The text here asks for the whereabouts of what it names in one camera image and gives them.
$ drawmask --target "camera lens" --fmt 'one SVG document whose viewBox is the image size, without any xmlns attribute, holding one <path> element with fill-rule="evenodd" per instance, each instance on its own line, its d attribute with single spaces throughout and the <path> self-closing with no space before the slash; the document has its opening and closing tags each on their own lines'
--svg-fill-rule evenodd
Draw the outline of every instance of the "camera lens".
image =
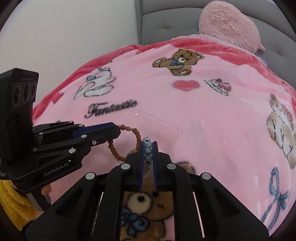
<svg viewBox="0 0 296 241">
<path fill-rule="evenodd" d="M 30 85 L 26 84 L 24 89 L 24 101 L 26 102 L 29 99 L 30 95 Z"/>
<path fill-rule="evenodd" d="M 15 88 L 15 92 L 14 92 L 14 94 L 13 94 L 13 103 L 14 103 L 15 105 L 18 105 L 19 102 L 20 102 L 20 87 L 17 86 L 17 87 Z"/>
<path fill-rule="evenodd" d="M 32 87 L 32 96 L 36 94 L 36 85 L 33 85 Z"/>
</svg>

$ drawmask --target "human hand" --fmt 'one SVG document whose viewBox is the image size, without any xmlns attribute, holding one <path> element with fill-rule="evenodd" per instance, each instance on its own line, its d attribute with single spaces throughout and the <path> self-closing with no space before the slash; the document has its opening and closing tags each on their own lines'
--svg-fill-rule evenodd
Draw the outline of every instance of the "human hand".
<svg viewBox="0 0 296 241">
<path fill-rule="evenodd" d="M 11 186 L 14 188 L 14 189 L 17 189 L 17 187 L 13 184 L 13 182 L 11 180 L 9 180 L 9 183 L 11 184 Z M 52 191 L 52 187 L 50 184 L 46 185 L 45 187 L 43 187 L 41 189 L 41 193 L 42 195 L 47 195 L 49 194 L 50 192 Z"/>
</svg>

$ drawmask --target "white speckled bead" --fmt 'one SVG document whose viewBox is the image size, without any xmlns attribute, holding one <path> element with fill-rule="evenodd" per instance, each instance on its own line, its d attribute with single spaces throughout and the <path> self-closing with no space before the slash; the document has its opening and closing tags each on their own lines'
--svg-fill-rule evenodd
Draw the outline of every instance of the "white speckled bead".
<svg viewBox="0 0 296 241">
<path fill-rule="evenodd" d="M 152 149 L 151 148 L 145 148 L 144 153 L 146 155 L 151 155 L 152 154 Z"/>
<path fill-rule="evenodd" d="M 151 141 L 146 141 L 144 142 L 145 148 L 152 148 L 152 142 Z"/>
<path fill-rule="evenodd" d="M 144 137 L 143 138 L 143 142 L 148 142 L 148 141 L 151 141 L 149 137 Z"/>
<path fill-rule="evenodd" d="M 152 156 L 151 155 L 145 155 L 144 156 L 144 161 L 152 161 Z"/>
</svg>

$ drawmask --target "wall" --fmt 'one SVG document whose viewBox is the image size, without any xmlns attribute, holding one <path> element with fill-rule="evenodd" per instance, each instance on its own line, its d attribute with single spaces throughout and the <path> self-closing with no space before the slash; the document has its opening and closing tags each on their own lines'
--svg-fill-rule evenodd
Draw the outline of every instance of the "wall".
<svg viewBox="0 0 296 241">
<path fill-rule="evenodd" d="M 38 103 L 81 65 L 137 43 L 135 0 L 23 0 L 0 32 L 0 73 L 38 72 Z"/>
</svg>

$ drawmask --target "bed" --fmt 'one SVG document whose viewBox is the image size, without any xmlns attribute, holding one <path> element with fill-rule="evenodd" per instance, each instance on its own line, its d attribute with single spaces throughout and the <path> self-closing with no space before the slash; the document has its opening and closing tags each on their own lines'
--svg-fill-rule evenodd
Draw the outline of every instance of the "bed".
<svg viewBox="0 0 296 241">
<path fill-rule="evenodd" d="M 211 0 L 136 0 L 140 45 L 195 34 L 199 16 Z M 254 21 L 265 52 L 257 56 L 281 79 L 296 88 L 296 35 L 280 9 L 271 1 L 226 0 Z"/>
</svg>

